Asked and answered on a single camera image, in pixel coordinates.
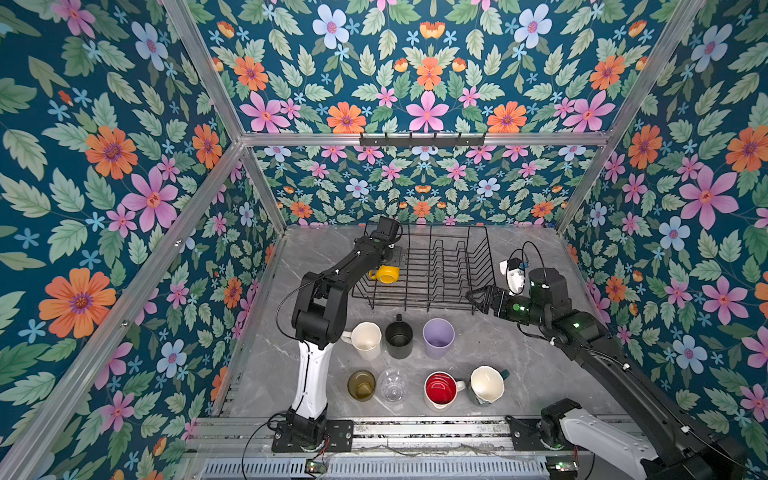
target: black mug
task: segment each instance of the black mug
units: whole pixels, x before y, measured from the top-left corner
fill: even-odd
[[[397,314],[397,319],[384,330],[386,351],[393,359],[402,360],[413,351],[413,329]]]

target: white mug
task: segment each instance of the white mug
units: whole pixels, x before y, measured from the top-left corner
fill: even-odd
[[[375,323],[360,323],[352,332],[342,333],[341,340],[351,343],[366,360],[373,360],[382,352],[382,330]]]

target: orange flower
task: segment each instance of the orange flower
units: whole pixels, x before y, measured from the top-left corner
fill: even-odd
[[[614,275],[608,280],[608,285],[605,287],[605,293],[608,294],[608,298],[619,303],[624,300],[624,294],[626,292],[627,286],[624,285],[624,279]]]
[[[554,209],[554,204],[550,201],[543,201],[541,203],[535,204],[533,207],[533,216],[534,217],[546,217],[547,215],[551,214]]]
[[[235,36],[235,27],[227,22],[219,22],[216,25],[219,26],[219,31],[227,38]]]
[[[192,146],[197,149],[197,159],[211,169],[219,163],[221,157],[221,145],[219,135],[210,129],[210,125],[197,125],[194,128],[195,136],[192,137]]]
[[[725,161],[733,165],[737,172],[758,171],[764,161],[768,161],[768,126],[758,125],[757,130],[745,128],[728,145],[731,153],[725,156]]]
[[[269,262],[272,260],[272,255],[275,254],[275,244],[272,243],[266,248],[266,262],[269,264]]]
[[[518,106],[518,102],[510,101],[505,108],[504,105],[497,106],[493,115],[488,117],[488,129],[492,134],[510,134],[520,131],[520,127],[525,125],[528,117],[523,117],[528,113],[524,106]]]
[[[154,448],[152,449],[152,455],[158,457],[165,452],[165,446],[168,444],[168,437],[163,437],[160,440],[157,440],[157,443],[154,444]]]
[[[240,294],[243,292],[243,283],[236,276],[230,278],[227,288],[224,289],[224,305],[229,308],[237,306],[240,301]]]
[[[360,108],[357,105],[350,107],[345,101],[339,102],[338,107],[331,107],[328,113],[328,126],[333,128],[334,134],[361,134],[366,125],[366,118],[360,116]]]
[[[633,23],[632,26],[629,27],[629,36],[632,38],[637,37],[643,30],[645,30],[645,25],[648,25],[648,22],[645,20],[638,20]]]
[[[443,22],[424,22],[419,25],[419,31],[424,38],[440,38],[445,33],[445,24]]]
[[[224,381],[224,377],[227,376],[227,367],[223,366],[221,367],[221,370],[216,374],[216,378],[214,379],[214,389],[210,391],[210,401],[215,402],[216,397],[219,396],[219,389],[221,388],[221,383]]]
[[[397,71],[406,71],[408,70],[408,61],[404,58],[400,58],[398,61],[395,62],[395,70]]]
[[[312,216],[312,208],[304,202],[293,202],[290,211],[298,218],[309,218]]]
[[[437,58],[427,57],[416,69],[416,74],[419,76],[416,79],[419,85],[423,86],[424,90],[432,90],[435,85],[440,83],[442,67],[438,65]]]
[[[264,90],[266,84],[270,83],[270,78],[264,73],[264,66],[259,62],[254,63],[252,57],[235,60],[235,74],[240,76],[238,80],[241,84],[253,91]]]
[[[98,137],[88,135],[85,144],[90,148],[85,151],[85,157],[92,164],[96,164],[96,171],[105,177],[112,175],[115,180],[120,180],[124,174],[134,170],[131,165],[139,161],[134,153],[136,145],[134,141],[125,138],[125,132],[119,128],[112,130],[107,126],[98,128]]]
[[[574,263],[578,263],[578,250],[576,250],[576,247],[569,243],[568,252],[571,254],[571,258],[573,259]]]
[[[594,72],[589,77],[592,80],[592,88],[597,90],[605,90],[617,81],[619,81],[619,75],[624,73],[624,69],[627,66],[624,64],[624,56],[611,55],[606,58],[605,61],[598,63],[598,66],[594,68]]]
[[[418,202],[415,207],[413,207],[413,213],[416,214],[416,216],[424,218],[427,215],[429,215],[429,209],[431,207],[426,202]]]
[[[768,272],[763,274],[763,280],[768,282]],[[768,318],[768,284],[758,283],[755,285],[755,297],[758,300],[766,300],[760,304],[760,311]]]
[[[659,156],[656,149],[661,148],[659,133],[661,133],[659,127],[646,125],[634,135],[632,145],[629,147],[631,157],[629,163],[633,167],[643,170],[648,164],[656,161]]]
[[[451,68],[453,68],[453,71],[464,71],[467,68],[467,62],[464,60],[464,58],[456,57],[453,59],[453,63],[451,63]]]
[[[64,338],[74,328],[76,339],[91,335],[94,323],[101,321],[109,313],[107,305],[114,303],[114,288],[107,288],[109,279],[102,272],[96,272],[91,278],[87,268],[73,268],[69,271],[69,281],[57,276],[45,287],[45,292],[54,299],[40,302],[40,319],[53,320],[48,331]]]

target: gray marble surface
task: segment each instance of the gray marble surface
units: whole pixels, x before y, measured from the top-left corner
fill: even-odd
[[[269,416],[285,410],[293,400],[298,374],[299,347],[295,341],[280,335],[275,327],[275,310],[286,293],[300,284],[307,271],[321,271],[346,255],[362,227],[297,229],[287,233],[286,248],[279,258],[280,266],[266,298],[257,334],[250,348],[245,371],[230,391],[232,401],[227,410],[231,417]],[[553,266],[566,277],[574,308],[594,311],[587,298],[578,272],[565,244],[552,229],[540,227],[488,227],[496,282],[502,285],[498,262],[531,240],[541,250],[547,266]],[[527,255],[531,267],[538,265],[533,252]],[[293,299],[280,310],[280,324],[290,330]],[[569,361],[559,349],[538,339],[523,336],[514,324],[493,316],[456,310],[435,310],[377,306],[371,310],[362,299],[349,298],[347,330],[360,322],[378,324],[382,331],[397,313],[403,314],[414,329],[413,353],[396,360],[385,350],[373,361],[360,358],[354,348],[338,342],[333,350],[327,382],[329,416],[417,416],[438,415],[428,409],[423,399],[423,384],[429,373],[446,371],[456,379],[468,380],[472,370],[489,365],[510,372],[505,393],[488,407],[470,403],[467,393],[460,392],[453,405],[440,415],[537,415],[541,408],[564,397],[582,404],[595,414],[624,413],[588,373]],[[451,351],[440,360],[424,353],[422,328],[434,317],[447,319],[456,331]],[[408,395],[404,402],[389,404],[379,396],[368,402],[357,402],[346,391],[349,375],[357,369],[368,369],[375,376],[388,368],[399,368],[408,376]]]

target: green leaf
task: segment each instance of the green leaf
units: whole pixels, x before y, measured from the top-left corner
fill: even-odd
[[[2,136],[2,144],[19,167],[28,169],[38,180],[43,179],[48,160],[37,137],[25,131],[8,129]]]

